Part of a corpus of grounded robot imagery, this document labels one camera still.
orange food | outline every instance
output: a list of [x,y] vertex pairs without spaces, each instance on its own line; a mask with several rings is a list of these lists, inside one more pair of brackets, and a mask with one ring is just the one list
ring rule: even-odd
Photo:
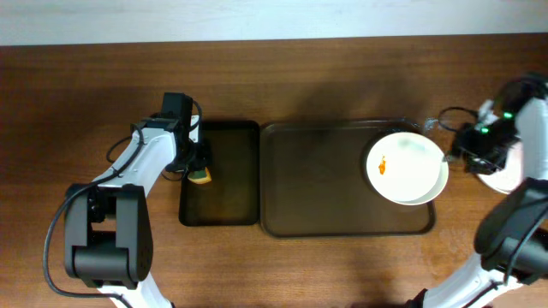
[[380,162],[380,165],[378,166],[378,170],[380,171],[381,175],[383,175],[386,171],[386,161],[384,160],[384,157],[383,160]]

white plate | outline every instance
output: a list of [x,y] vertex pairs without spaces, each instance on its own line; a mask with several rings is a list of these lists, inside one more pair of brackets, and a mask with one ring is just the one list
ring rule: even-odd
[[[379,165],[385,161],[381,175]],[[393,133],[369,151],[367,176],[383,197],[398,204],[424,204],[436,198],[449,178],[444,153],[417,133]]]

yellow sponge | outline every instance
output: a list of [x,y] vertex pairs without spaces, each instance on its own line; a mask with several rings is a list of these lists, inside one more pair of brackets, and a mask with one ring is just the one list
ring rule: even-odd
[[211,182],[211,175],[207,168],[199,171],[193,171],[188,174],[188,180],[195,184],[206,184]]

wood grain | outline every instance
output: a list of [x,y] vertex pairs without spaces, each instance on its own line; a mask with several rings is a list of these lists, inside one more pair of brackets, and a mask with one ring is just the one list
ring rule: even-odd
[[[450,105],[476,108],[527,71],[548,72],[547,34],[2,47],[0,303],[113,306],[47,287],[45,232],[65,189],[103,172],[105,151],[160,108],[163,92],[193,96],[206,119],[422,123]],[[449,145],[450,134],[427,134]],[[177,183],[158,180],[148,199],[152,273],[177,307],[374,307],[413,298],[460,267],[503,196],[454,166],[427,235],[305,240],[277,240],[258,225],[186,228],[178,198]],[[62,230],[51,247],[53,278],[92,291],[64,273]],[[496,307],[545,307],[547,288],[541,281],[505,294]]]

large black tray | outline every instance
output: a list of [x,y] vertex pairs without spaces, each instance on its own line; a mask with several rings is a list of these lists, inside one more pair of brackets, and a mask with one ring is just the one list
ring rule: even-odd
[[404,119],[266,127],[260,136],[263,229],[276,237],[428,232],[436,220],[433,202],[392,203],[365,172],[378,139],[418,130]]

